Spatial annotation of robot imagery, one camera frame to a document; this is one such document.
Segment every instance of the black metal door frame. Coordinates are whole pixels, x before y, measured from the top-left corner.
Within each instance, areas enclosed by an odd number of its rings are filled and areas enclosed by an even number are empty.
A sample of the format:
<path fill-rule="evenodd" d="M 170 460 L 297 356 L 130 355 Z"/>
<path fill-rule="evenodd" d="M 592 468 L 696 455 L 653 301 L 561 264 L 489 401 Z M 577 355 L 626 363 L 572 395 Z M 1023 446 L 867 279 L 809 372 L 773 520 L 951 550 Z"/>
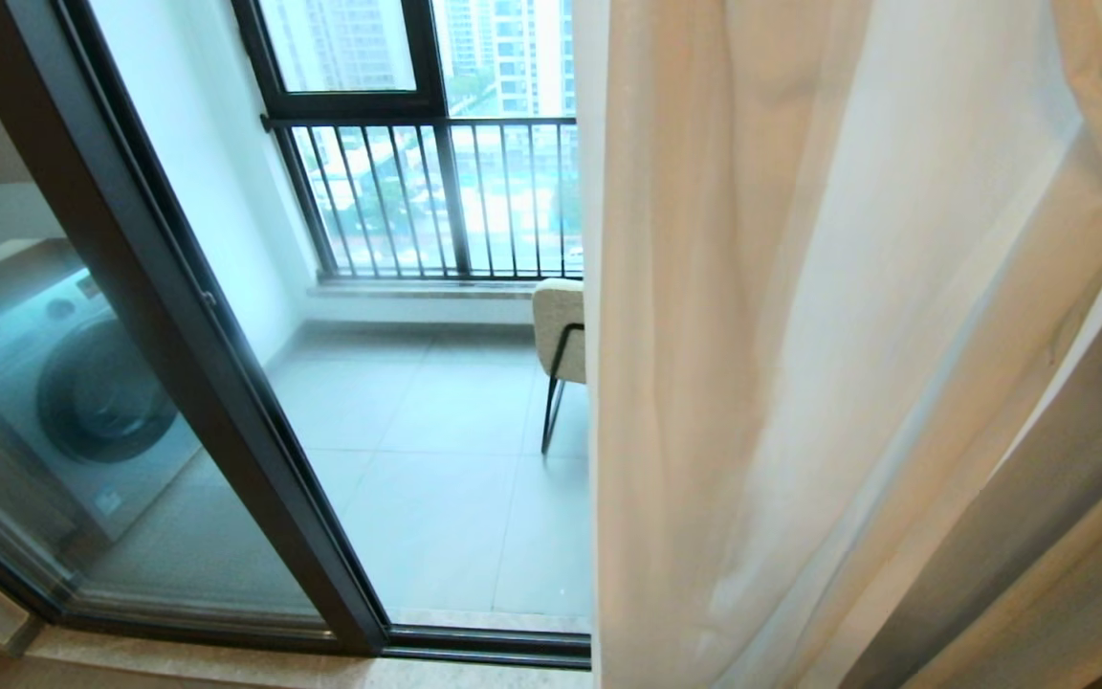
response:
<path fill-rule="evenodd" d="M 86 0 L 0 0 L 0 119 L 122 325 L 333 637 L 73 612 L 0 559 L 6 592 L 50 623 L 106 633 L 591 667 L 586 634 L 389 623 L 193 238 Z"/>

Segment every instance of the black metal chair leg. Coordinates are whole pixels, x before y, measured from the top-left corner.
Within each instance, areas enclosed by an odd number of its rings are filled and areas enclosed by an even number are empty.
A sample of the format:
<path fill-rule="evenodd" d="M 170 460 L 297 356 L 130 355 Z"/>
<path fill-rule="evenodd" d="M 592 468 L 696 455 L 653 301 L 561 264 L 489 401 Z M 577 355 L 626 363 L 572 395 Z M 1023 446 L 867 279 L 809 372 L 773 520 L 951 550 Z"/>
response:
<path fill-rule="evenodd" d="M 563 397 L 563 380 L 552 378 L 548 384 L 548 410 L 542 415 L 542 453 L 548 453 L 548 445 L 551 445 L 551 431 L 554 431 L 554 420 L 560 416 L 560 398 Z"/>

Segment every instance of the white upholstered chair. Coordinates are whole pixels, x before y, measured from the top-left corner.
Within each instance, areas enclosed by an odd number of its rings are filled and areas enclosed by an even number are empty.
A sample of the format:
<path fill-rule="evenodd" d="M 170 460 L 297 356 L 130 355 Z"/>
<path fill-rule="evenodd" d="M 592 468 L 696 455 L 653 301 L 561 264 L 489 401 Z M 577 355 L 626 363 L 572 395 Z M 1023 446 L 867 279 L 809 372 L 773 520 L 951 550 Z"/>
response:
<path fill-rule="evenodd" d="M 551 376 L 542 415 L 542 453 L 560 413 L 563 383 L 585 383 L 585 298 L 575 279 L 544 279 L 533 289 L 533 347 Z"/>

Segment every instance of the balcony railing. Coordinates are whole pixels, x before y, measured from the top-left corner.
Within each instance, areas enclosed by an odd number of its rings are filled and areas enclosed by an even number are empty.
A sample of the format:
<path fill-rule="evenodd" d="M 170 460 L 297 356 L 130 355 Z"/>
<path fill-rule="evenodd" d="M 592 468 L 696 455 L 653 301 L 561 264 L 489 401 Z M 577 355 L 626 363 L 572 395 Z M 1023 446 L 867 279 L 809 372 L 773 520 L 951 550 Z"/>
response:
<path fill-rule="evenodd" d="M 576 118 L 271 123 L 325 278 L 582 274 Z"/>

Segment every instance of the front-loading washing machine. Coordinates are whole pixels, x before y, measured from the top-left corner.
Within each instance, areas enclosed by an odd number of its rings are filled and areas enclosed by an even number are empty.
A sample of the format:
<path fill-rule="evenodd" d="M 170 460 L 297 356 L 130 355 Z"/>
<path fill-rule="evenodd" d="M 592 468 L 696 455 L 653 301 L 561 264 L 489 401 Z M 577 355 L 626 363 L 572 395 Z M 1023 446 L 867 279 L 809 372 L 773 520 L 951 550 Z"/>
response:
<path fill-rule="evenodd" d="M 199 450 L 86 270 L 0 314 L 0 418 L 109 541 Z"/>

